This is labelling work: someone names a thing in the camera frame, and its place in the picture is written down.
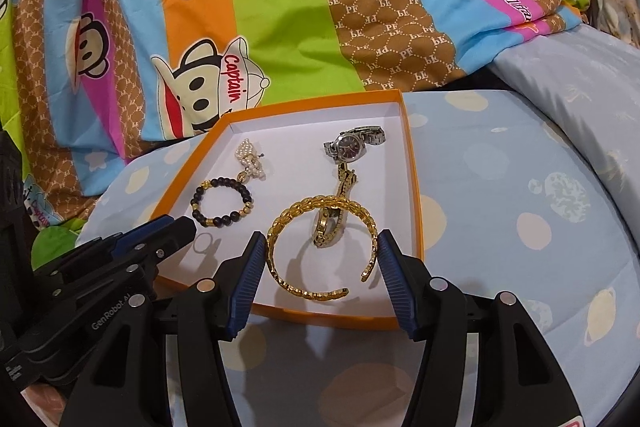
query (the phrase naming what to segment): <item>gold cuff bangle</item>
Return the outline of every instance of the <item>gold cuff bangle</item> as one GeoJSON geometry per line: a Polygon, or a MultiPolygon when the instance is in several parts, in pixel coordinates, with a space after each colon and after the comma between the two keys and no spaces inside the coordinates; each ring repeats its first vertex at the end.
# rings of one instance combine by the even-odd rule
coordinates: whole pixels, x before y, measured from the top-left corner
{"type": "Polygon", "coordinates": [[[378,254],[378,230],[376,229],[376,222],[369,214],[369,211],[361,206],[361,204],[340,196],[316,196],[315,198],[305,198],[284,210],[275,219],[275,221],[273,221],[273,224],[267,233],[267,268],[269,268],[269,272],[276,282],[292,295],[312,301],[330,301],[344,297],[349,293],[349,289],[341,288],[332,292],[308,292],[306,290],[301,290],[290,285],[278,275],[273,261],[273,249],[276,245],[276,241],[278,240],[278,236],[282,230],[284,230],[284,227],[293,221],[295,217],[319,208],[336,208],[339,210],[345,210],[360,218],[367,227],[371,234],[371,258],[369,259],[367,267],[361,274],[361,280],[362,282],[365,282],[369,278],[369,275],[371,275],[371,272],[376,265],[376,256],[378,254]]]}

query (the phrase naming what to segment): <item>green stripe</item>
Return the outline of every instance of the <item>green stripe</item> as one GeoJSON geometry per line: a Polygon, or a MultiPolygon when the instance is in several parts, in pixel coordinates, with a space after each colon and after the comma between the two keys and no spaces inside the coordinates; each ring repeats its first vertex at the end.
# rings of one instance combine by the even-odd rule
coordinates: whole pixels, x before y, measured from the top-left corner
{"type": "Polygon", "coordinates": [[[9,0],[7,11],[0,19],[0,122],[22,153],[22,177],[31,171],[24,149],[17,75],[15,73],[14,40],[11,33],[13,6],[9,0]]]}
{"type": "Polygon", "coordinates": [[[364,90],[327,0],[234,0],[234,10],[249,57],[271,79],[264,103],[364,90]]]}

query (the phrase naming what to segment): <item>polka dot fabric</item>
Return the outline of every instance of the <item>polka dot fabric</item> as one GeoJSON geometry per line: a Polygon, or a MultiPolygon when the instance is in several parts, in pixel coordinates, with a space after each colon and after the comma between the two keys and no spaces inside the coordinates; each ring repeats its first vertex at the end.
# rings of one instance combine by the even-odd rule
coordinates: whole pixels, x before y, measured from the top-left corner
{"type": "MultiPolygon", "coordinates": [[[[566,136],[515,93],[404,99],[431,273],[474,295],[515,292],[564,368],[586,425],[597,425],[628,384],[620,368],[640,364],[640,269],[608,194],[566,136]]],[[[81,241],[148,219],[200,139],[127,166],[81,241]]],[[[209,231],[196,238],[199,262],[216,266],[215,240],[209,231]]],[[[397,427],[422,348],[402,331],[252,315],[236,340],[223,343],[222,358],[243,427],[397,427]]],[[[174,425],[185,427],[175,342],[167,354],[174,425]]],[[[471,342],[467,357],[477,356],[471,342]]],[[[466,377],[472,396],[474,375],[466,377]]],[[[471,415],[472,402],[463,400],[466,425],[471,415]]]]}

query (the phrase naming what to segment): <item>monkey face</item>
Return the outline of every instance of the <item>monkey face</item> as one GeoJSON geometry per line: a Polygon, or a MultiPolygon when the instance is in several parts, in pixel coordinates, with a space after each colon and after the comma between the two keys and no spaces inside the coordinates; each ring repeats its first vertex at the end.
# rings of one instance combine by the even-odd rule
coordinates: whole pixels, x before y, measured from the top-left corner
{"type": "Polygon", "coordinates": [[[104,25],[94,20],[92,13],[82,16],[78,36],[78,61],[76,70],[91,78],[102,77],[109,69],[107,52],[109,36],[104,25]]]}
{"type": "Polygon", "coordinates": [[[162,57],[151,58],[194,130],[208,130],[218,119],[220,58],[210,39],[202,39],[189,48],[175,71],[162,57]]]}

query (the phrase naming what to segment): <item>bedsheet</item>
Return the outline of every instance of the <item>bedsheet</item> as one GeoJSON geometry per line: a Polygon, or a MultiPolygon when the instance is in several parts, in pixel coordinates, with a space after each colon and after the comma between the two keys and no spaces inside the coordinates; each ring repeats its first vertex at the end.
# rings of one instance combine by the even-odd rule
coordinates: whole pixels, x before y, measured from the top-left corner
{"type": "MultiPolygon", "coordinates": [[[[427,266],[468,293],[515,292],[565,371],[586,425],[595,427],[640,365],[636,247],[609,195],[558,127],[518,94],[404,97],[427,266]]],[[[146,221],[201,139],[127,166],[98,201],[79,243],[146,221]]],[[[215,264],[207,254],[202,262],[215,264]]],[[[476,341],[468,341],[459,427],[472,415],[476,341]]],[[[252,315],[235,341],[222,343],[222,354],[244,427],[397,427],[422,347],[401,331],[252,315]]],[[[174,425],[183,427],[175,343],[167,355],[174,425]]]]}
{"type": "Polygon", "coordinates": [[[323,94],[442,86],[588,0],[0,0],[0,121],[39,226],[86,217],[150,141],[323,94]]]}

